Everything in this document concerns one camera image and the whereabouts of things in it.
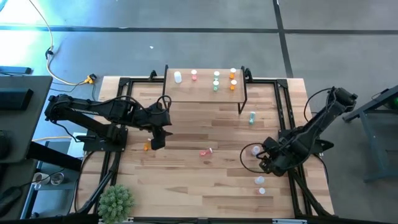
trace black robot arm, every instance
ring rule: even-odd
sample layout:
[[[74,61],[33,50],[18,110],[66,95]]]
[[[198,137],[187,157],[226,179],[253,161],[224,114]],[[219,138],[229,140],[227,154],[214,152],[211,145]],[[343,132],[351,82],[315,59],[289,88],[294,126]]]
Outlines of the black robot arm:
[[[144,108],[130,96],[119,96],[104,102],[82,100],[68,95],[50,96],[50,103],[44,114],[46,115],[46,120],[52,123],[64,120],[71,121],[89,129],[107,142],[118,143],[125,141],[123,136],[126,135],[126,130],[119,128],[118,125],[146,130],[152,133],[154,138],[151,141],[151,146],[152,149],[156,150],[165,146],[165,137],[171,134],[163,129],[164,126],[171,125],[170,103],[165,109],[159,103],[159,100],[164,97],[168,96],[161,96],[156,103]],[[100,123],[85,114],[102,116],[110,121],[111,124]],[[89,141],[90,137],[81,138],[81,140]]]
[[[352,111],[357,96],[343,88],[331,88],[326,99],[326,106],[306,125],[281,133],[279,140],[268,137],[257,157],[261,159],[260,167],[266,173],[282,176],[287,170],[305,162],[311,154],[321,153],[333,144],[319,139],[319,135],[339,115]]]

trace succulent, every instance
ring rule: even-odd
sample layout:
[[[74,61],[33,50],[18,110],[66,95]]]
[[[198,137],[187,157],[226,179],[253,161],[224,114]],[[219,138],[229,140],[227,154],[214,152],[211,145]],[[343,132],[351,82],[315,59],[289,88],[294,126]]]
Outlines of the succulent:
[[[133,206],[134,198],[130,190],[117,184],[101,194],[98,214],[106,224],[122,222],[127,219]]]

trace desk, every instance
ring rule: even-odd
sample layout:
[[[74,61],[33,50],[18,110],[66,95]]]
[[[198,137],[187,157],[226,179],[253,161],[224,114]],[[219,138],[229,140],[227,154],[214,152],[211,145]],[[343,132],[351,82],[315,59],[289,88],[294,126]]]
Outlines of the desk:
[[[119,78],[104,77],[100,101],[116,96]],[[296,125],[303,125],[307,100],[304,82],[288,79],[288,84]],[[130,188],[135,195],[137,205],[130,216],[294,217],[287,176],[264,174],[263,187],[267,192],[256,195],[258,185],[254,178],[258,174],[246,171],[239,162],[239,152],[246,144],[263,142],[268,136],[276,138],[280,129],[273,86],[247,84],[247,89],[248,102],[241,115],[236,113],[236,105],[172,103],[173,125],[165,129],[174,134],[167,137],[165,148],[158,151],[143,150],[151,133],[129,128],[117,183]],[[135,83],[132,88],[132,96],[144,106],[155,102],[161,94],[162,83]],[[252,126],[249,125],[251,111],[256,112]],[[213,155],[200,157],[199,150],[209,147],[214,149]],[[96,152],[87,161],[80,180],[78,207],[98,186],[103,157],[103,152]],[[248,167],[259,169],[259,161],[249,152],[243,160]],[[304,169],[309,189],[324,208],[333,213],[322,163],[310,157]],[[303,211],[301,191],[298,199]]]

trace gray floor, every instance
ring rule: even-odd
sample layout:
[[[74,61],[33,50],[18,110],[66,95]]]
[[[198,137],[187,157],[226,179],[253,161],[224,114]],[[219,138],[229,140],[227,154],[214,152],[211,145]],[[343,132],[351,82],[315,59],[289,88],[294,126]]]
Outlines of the gray floor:
[[[277,27],[271,0],[38,2],[49,23],[60,26]],[[394,0],[280,0],[279,6],[286,29],[398,29],[398,2]],[[43,24],[25,0],[9,1],[0,12],[0,22]],[[25,65],[35,69],[34,75],[47,74],[47,32],[0,31],[0,37],[2,65]],[[165,63],[178,68],[245,65],[255,77],[286,77],[277,34],[55,32],[54,38],[57,56],[52,70],[71,82],[91,73],[148,75],[152,69],[162,71]],[[291,34],[286,39],[294,77],[305,79],[309,95],[332,85],[342,86],[359,95],[360,106],[373,94],[397,84],[398,35]],[[71,95],[90,98],[91,87],[80,86]],[[322,108],[324,102],[325,95],[316,97],[310,103],[312,111]],[[65,133],[42,118],[35,138],[49,135]],[[398,181],[362,181],[372,164],[359,120],[345,124],[337,119],[322,138],[335,143],[325,153],[335,213],[344,218],[398,222]]]

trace pink object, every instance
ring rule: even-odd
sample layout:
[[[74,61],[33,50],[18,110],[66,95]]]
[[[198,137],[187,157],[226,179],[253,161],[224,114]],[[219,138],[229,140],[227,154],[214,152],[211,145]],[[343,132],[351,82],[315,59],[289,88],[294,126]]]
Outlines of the pink object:
[[[207,150],[202,150],[199,152],[200,156],[205,156],[205,155],[210,155],[213,153],[213,150],[211,148],[207,149]]]

